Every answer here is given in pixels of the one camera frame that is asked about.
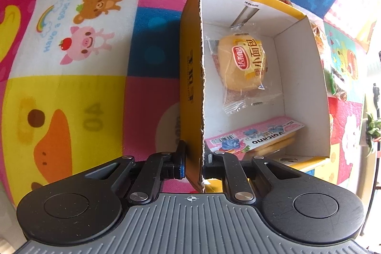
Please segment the yellow square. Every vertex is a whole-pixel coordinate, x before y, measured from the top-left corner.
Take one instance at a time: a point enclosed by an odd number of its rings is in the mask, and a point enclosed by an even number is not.
[[[330,161],[315,168],[315,177],[332,184],[337,183],[340,161],[340,144],[331,145]]]
[[[29,191],[122,155],[126,77],[8,80],[1,129],[17,205]]]

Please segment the white square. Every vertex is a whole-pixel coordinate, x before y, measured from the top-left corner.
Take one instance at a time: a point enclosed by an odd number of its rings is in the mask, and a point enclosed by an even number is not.
[[[98,1],[86,0],[84,13],[76,10],[83,0],[36,0],[10,78],[126,76],[138,0],[102,0],[100,5]],[[100,15],[92,14],[96,10]],[[76,15],[89,18],[74,21]]]

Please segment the cartoon pig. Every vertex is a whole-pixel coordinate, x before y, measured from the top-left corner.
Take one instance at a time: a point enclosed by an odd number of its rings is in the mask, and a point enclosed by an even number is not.
[[[106,41],[114,38],[115,33],[103,34],[103,28],[96,32],[94,28],[85,26],[79,28],[78,26],[70,27],[71,37],[65,38],[61,41],[60,47],[62,51],[66,51],[66,55],[61,60],[61,65],[70,64],[73,60],[84,60],[91,52],[98,55],[99,50],[111,50],[112,46]],[[102,37],[103,43],[99,47],[95,47],[95,38]]]

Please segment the play mat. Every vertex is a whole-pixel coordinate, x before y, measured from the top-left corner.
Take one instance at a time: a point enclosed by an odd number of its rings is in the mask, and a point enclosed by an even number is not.
[[[361,63],[375,2],[291,1],[325,30],[325,54],[349,81],[347,101],[328,98],[331,160],[309,172],[341,184],[359,138]],[[144,160],[175,150],[185,2],[0,0],[0,177],[15,204],[32,189],[122,154]],[[193,188],[167,181],[164,190]]]

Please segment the metal screw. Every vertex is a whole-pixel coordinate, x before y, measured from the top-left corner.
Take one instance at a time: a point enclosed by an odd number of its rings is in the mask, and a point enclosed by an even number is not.
[[[234,195],[234,197],[240,201],[249,201],[254,198],[253,194],[249,193],[248,191],[239,191]]]
[[[148,195],[142,191],[136,191],[130,195],[130,199],[133,201],[144,201],[148,199]]]

